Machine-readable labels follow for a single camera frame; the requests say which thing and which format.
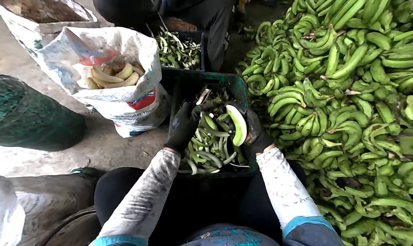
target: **gloved hand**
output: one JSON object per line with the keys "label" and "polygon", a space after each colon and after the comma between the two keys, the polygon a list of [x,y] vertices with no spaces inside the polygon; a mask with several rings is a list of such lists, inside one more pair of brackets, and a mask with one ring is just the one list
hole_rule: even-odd
{"label": "gloved hand", "polygon": [[196,132],[201,110],[202,107],[200,105],[195,106],[190,102],[185,102],[174,116],[171,126],[171,137],[164,144],[164,147],[171,148],[182,154]]}
{"label": "gloved hand", "polygon": [[226,105],[232,105],[238,109],[246,120],[247,125],[247,137],[244,142],[249,148],[251,153],[256,155],[257,153],[263,153],[264,149],[273,144],[273,140],[267,135],[261,124],[258,115],[248,108],[243,108],[235,102],[228,102]]}

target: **pile of plantains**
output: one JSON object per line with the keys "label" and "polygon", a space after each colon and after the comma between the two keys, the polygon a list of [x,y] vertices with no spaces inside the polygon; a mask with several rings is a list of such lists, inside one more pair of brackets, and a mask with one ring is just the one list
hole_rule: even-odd
{"label": "pile of plantains", "polygon": [[245,30],[251,107],[346,246],[413,245],[413,0],[295,0]]}

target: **arm sleeve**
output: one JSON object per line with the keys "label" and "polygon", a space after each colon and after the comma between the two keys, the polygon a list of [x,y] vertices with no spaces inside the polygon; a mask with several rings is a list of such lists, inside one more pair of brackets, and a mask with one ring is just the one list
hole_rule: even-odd
{"label": "arm sleeve", "polygon": [[284,246],[344,246],[336,232],[324,225],[306,223],[297,226],[284,239]]}
{"label": "arm sleeve", "polygon": [[284,238],[305,223],[323,225],[334,231],[278,148],[258,155],[257,162]]}
{"label": "arm sleeve", "polygon": [[181,158],[171,151],[159,151],[90,246],[116,243],[147,245],[176,177],[180,161]]}

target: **white arm sleeve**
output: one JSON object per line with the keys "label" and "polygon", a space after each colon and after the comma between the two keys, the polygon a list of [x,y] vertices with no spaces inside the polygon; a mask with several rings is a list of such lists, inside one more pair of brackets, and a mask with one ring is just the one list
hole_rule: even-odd
{"label": "white arm sleeve", "polygon": [[167,199],[181,158],[159,151],[149,167],[103,225],[97,238],[129,235],[148,242]]}
{"label": "white arm sleeve", "polygon": [[313,199],[278,148],[258,155],[257,163],[281,229],[297,216],[321,216]]}

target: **dirty sleeve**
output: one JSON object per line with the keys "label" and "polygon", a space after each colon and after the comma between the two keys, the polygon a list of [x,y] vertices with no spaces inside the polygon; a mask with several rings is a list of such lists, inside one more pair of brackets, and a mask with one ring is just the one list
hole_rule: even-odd
{"label": "dirty sleeve", "polygon": [[159,151],[90,246],[130,243],[146,246],[161,215],[181,158]]}
{"label": "dirty sleeve", "polygon": [[278,148],[258,155],[257,162],[283,238],[305,223],[325,225],[334,231]]}

